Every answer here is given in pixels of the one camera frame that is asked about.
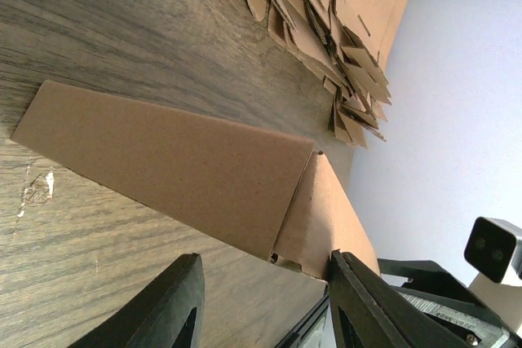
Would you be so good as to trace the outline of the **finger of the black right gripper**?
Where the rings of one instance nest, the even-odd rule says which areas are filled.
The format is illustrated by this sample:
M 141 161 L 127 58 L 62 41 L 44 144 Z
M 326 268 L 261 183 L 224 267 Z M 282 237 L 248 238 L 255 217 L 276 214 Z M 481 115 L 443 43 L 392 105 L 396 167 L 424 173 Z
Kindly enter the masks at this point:
M 459 280 L 433 261 L 380 258 L 384 275 L 407 279 L 396 291 L 466 347 L 511 347 L 512 330 Z

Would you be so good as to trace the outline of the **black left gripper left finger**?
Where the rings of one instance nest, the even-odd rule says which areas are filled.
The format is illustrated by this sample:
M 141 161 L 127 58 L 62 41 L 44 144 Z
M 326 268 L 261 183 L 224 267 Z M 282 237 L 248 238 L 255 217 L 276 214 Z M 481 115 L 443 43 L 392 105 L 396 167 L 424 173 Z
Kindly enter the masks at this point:
M 185 253 L 72 347 L 198 347 L 205 303 L 201 255 Z

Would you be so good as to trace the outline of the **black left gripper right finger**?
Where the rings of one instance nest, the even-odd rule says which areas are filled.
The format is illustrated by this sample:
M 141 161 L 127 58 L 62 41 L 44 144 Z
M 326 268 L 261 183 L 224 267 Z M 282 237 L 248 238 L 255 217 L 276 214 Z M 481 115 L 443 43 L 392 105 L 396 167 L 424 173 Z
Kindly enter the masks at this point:
M 351 253 L 331 254 L 328 288 L 337 347 L 466 347 Z

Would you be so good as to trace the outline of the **cardboard box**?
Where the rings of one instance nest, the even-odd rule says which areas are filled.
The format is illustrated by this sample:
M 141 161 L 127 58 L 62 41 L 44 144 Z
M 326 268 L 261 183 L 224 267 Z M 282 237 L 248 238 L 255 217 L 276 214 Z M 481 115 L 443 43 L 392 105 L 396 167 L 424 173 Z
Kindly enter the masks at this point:
M 303 137 L 45 81 L 14 142 L 266 262 L 325 280 L 378 261 L 326 154 Z

